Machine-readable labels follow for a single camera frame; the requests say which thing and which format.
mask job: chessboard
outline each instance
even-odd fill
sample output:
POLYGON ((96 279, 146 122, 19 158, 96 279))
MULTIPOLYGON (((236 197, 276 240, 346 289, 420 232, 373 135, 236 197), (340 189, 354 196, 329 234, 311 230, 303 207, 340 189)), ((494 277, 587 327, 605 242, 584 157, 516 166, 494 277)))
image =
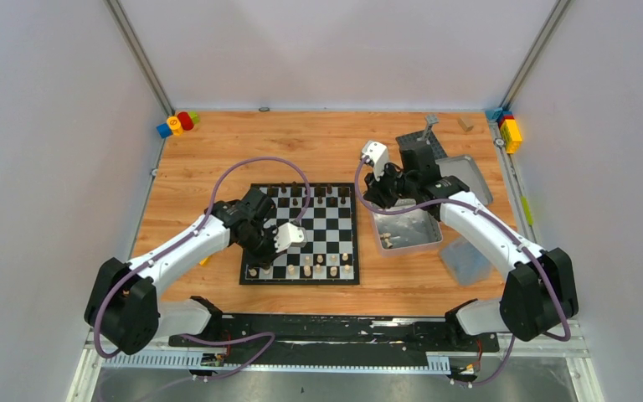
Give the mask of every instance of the chessboard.
MULTIPOLYGON (((306 196, 304 184, 251 184, 275 201, 265 227, 296 219, 306 196)), ((311 183, 309 208, 301 220, 304 247, 290 247, 268 266, 247 262, 243 253, 240 285, 358 285, 358 232, 353 183, 311 183)))

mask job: yellow block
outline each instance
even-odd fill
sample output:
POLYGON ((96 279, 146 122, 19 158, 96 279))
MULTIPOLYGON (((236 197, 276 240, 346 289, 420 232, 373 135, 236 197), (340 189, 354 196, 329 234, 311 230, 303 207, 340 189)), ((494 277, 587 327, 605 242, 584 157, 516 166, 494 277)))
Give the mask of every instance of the yellow block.
POLYGON ((507 144, 507 153, 514 153, 518 151, 522 143, 521 133, 517 121, 513 119, 506 119, 504 124, 499 128, 502 133, 502 138, 507 144))
POLYGON ((167 124, 174 136, 180 136, 183 134, 183 127, 181 126, 181 122, 178 118, 174 116, 167 118, 167 124))

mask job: gray floor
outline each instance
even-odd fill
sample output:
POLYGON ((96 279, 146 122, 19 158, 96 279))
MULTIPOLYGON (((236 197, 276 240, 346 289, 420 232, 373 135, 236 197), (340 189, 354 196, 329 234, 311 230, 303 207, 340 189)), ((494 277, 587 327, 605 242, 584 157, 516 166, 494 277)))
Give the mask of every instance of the gray floor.
MULTIPOLYGON (((497 364, 496 358, 484 358, 482 371, 488 375, 497 364)), ((434 375, 243 372, 207 384, 186 381, 156 392, 185 377, 190 377, 188 372, 170 369, 105 369, 101 392, 95 392, 93 401, 577 401, 562 358, 512 358, 498 379, 474 389, 452 386, 446 377, 434 375)))

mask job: white metal frame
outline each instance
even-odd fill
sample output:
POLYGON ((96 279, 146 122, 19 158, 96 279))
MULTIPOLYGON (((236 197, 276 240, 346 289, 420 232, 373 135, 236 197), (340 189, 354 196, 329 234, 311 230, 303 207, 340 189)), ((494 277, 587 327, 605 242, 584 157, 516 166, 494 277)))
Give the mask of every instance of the white metal frame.
MULTIPOLYGON (((133 27, 126 17, 125 10, 122 8, 119 0, 103 0, 112 13, 118 27, 122 31, 125 41, 130 47, 130 50, 141 66, 142 73, 146 76, 152 91, 156 95, 162 109, 169 115, 174 112, 172 104, 168 99, 165 90, 157 75, 152 68, 151 63, 144 52, 143 47, 136 37, 133 27)), ((563 15, 565 14, 568 6, 572 0, 556 0, 556 3, 548 15, 541 31, 538 33, 532 47, 530 48, 526 58, 524 59, 521 67, 517 71, 514 79, 507 89, 501 106, 510 107, 513 100, 516 98, 518 91, 534 66, 536 60, 542 53, 547 42, 558 24, 560 23, 563 15)), ((491 134, 494 138, 501 138, 498 127, 493 121, 489 122, 491 134)), ((528 223, 527 217, 524 214, 522 206, 522 195, 525 193, 523 190, 522 182, 519 173, 514 168, 512 156, 506 154, 503 148, 496 148, 496 155, 502 166, 502 176, 504 183, 507 186, 507 193, 509 200, 512 204, 512 212, 517 218, 518 232, 524 235, 527 239, 540 244, 540 239, 537 238, 537 233, 534 228, 528 223)), ((156 176, 156 167, 152 169, 152 176, 156 176)), ((584 401, 602 401, 603 395, 600 389, 598 380, 595 376, 595 371, 590 358, 589 350, 585 344, 583 334, 580 331, 580 325, 575 320, 569 320, 571 332, 573 334, 571 340, 567 343, 556 342, 550 338, 538 337, 530 343, 516 341, 512 357, 513 358, 543 358, 555 357, 565 358, 568 369, 571 373, 574 391, 580 402, 584 401)), ((501 348, 499 353, 485 353, 486 356, 496 356, 501 358, 503 350, 506 349, 510 337, 508 335, 499 335, 498 342, 501 348)), ((114 348, 114 345, 103 339, 103 345, 107 349, 114 348)), ((127 365, 133 364, 139 368, 175 368, 175 369, 188 369, 186 365, 190 363, 190 358, 195 358, 201 353, 222 353, 223 348, 172 348, 169 347, 165 341, 157 341, 150 343, 141 351, 141 357, 122 357, 122 362, 127 365)), ((434 373, 436 369, 441 369, 443 362, 447 358, 468 357, 474 356, 474 353, 429 353, 429 365, 426 368, 366 368, 366 367, 296 367, 296 366, 281 366, 281 365, 251 365, 248 370, 255 371, 324 371, 324 372, 354 372, 354 373, 405 373, 405 374, 429 374, 434 373)), ((99 357, 92 345, 92 333, 85 344, 80 362, 78 364, 73 382, 70 386, 67 400, 69 402, 85 402, 90 401, 97 385, 97 379, 100 370, 103 367, 117 365, 118 361, 105 362, 104 359, 99 357)))

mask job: yellow object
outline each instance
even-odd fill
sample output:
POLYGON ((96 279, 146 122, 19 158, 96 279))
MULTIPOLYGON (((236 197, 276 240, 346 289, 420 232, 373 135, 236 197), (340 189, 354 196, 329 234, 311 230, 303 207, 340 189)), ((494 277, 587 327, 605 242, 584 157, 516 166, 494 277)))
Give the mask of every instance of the yellow object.
POLYGON ((183 134, 183 127, 181 126, 181 122, 178 120, 178 118, 174 116, 167 118, 167 125, 168 128, 171 129, 171 132, 174 136, 180 136, 183 134))
POLYGON ((528 208, 528 200, 524 196, 522 196, 522 206, 523 213, 526 215, 526 221, 529 225, 533 226, 533 217, 531 216, 531 210, 528 208))
POLYGON ((521 146, 522 139, 521 133, 519 132, 519 126, 517 121, 514 119, 506 119, 499 131, 502 133, 502 138, 507 144, 507 153, 514 153, 518 151, 521 146))

